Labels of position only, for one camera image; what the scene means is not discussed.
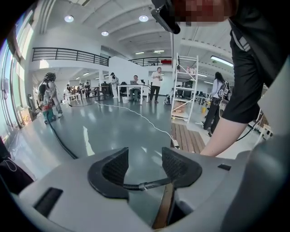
floor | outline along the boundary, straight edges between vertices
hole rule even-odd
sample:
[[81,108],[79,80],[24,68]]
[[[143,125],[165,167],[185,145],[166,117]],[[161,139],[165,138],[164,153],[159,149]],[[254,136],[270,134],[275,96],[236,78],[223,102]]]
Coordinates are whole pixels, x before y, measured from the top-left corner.
[[[156,127],[170,133],[171,106],[139,102],[118,103],[117,99],[100,104],[128,107],[147,117]],[[102,106],[94,98],[72,101],[73,106],[62,105],[63,116],[52,122],[63,143],[79,158],[98,152],[129,147],[129,169],[125,183],[139,184],[166,178],[162,168],[161,148],[170,147],[170,137],[156,130],[146,119],[122,108]],[[36,179],[41,179],[54,167],[72,158],[56,140],[43,117],[19,131],[10,152],[17,164],[24,164]],[[164,186],[146,192],[131,192],[131,208],[149,225],[152,225],[159,209]]]
[[[198,131],[206,145],[210,137],[208,136],[208,132],[203,129],[203,125],[201,124],[202,121],[205,121],[204,117],[206,116],[206,114],[207,112],[202,114],[200,105],[194,103],[193,112],[191,114],[191,118],[188,124],[185,121],[177,119],[172,120],[172,122],[187,125],[188,130]],[[241,137],[244,136],[249,130],[250,127],[248,126],[242,133]],[[235,159],[237,154],[239,154],[240,152],[252,150],[256,141],[258,140],[258,137],[259,133],[257,131],[251,131],[245,138],[241,139],[238,142],[235,142],[231,147],[218,155],[218,157]]]

ceiling light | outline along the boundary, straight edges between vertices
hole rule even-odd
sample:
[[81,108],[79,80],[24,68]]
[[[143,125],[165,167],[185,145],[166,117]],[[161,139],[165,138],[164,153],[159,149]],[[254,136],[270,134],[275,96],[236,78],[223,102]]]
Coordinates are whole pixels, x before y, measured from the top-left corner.
[[148,21],[148,17],[147,17],[146,15],[141,15],[141,16],[139,17],[139,20],[140,20],[141,22],[147,22],[147,21]]
[[66,21],[67,23],[73,22],[73,16],[72,15],[65,16],[64,21]]
[[226,65],[228,65],[228,66],[231,66],[231,67],[234,66],[232,63],[230,63],[230,62],[228,62],[228,61],[226,61],[226,60],[224,60],[224,59],[221,59],[221,58],[219,58],[219,57],[216,57],[216,56],[211,56],[211,59],[212,59],[212,60],[219,61],[219,62],[224,63],[224,64],[226,64]]
[[103,31],[101,34],[102,34],[103,36],[108,36],[108,35],[109,35],[109,32],[107,32],[107,31]]

wooden pallet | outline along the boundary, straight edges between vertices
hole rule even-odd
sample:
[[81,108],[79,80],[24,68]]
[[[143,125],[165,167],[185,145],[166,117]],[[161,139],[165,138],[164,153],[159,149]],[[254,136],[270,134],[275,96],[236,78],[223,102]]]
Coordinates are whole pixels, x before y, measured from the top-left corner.
[[178,142],[179,148],[188,152],[200,153],[204,147],[204,141],[197,131],[187,130],[186,126],[171,124],[171,135]]

white shelving unit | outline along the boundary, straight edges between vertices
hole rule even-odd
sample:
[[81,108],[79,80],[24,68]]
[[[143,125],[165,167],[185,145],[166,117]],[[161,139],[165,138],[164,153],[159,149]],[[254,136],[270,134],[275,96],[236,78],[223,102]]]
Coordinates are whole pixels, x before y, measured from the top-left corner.
[[[193,110],[194,105],[194,99],[195,99],[195,93],[196,93],[196,86],[198,83],[198,56],[197,57],[186,57],[186,56],[179,56],[177,54],[177,64],[175,69],[175,80],[174,80],[174,96],[172,100],[172,108],[171,108],[171,117],[182,119],[184,121],[187,121],[187,123],[190,120],[191,113]],[[194,74],[191,74],[187,72],[187,67],[193,68],[195,66],[196,72]],[[182,82],[182,86],[188,81],[193,81],[192,88],[186,88],[186,87],[178,87],[177,82]],[[184,98],[177,98],[175,97],[175,93],[177,90],[183,90],[183,91],[191,91],[191,97],[193,93],[193,98],[184,99]],[[175,103],[181,102],[182,105],[176,107]],[[175,112],[180,107],[186,106],[186,109],[184,112]]]

cardboard box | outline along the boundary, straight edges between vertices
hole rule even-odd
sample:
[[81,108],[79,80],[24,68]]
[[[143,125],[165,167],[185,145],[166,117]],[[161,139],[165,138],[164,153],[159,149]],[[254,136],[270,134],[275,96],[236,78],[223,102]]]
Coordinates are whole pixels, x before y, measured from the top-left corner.
[[182,104],[184,104],[184,102],[179,102],[179,101],[176,101],[174,103],[174,106],[173,106],[173,111],[174,112],[177,112],[177,113],[184,113],[185,111],[185,105],[181,106]]

